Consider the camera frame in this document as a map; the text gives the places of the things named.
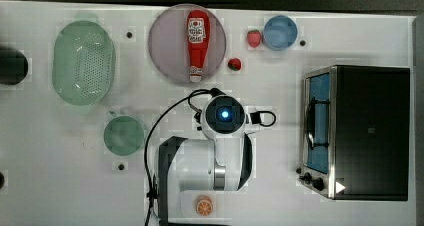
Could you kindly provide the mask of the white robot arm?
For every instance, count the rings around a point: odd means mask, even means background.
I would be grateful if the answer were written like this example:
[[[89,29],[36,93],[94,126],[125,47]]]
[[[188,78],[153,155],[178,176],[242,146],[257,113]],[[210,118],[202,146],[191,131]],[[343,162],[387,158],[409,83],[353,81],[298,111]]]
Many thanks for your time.
[[[183,214],[182,193],[202,197],[210,191],[238,191],[252,172],[251,133],[261,117],[229,95],[212,97],[199,116],[203,139],[172,136],[156,153],[155,176],[160,226],[226,226]]]

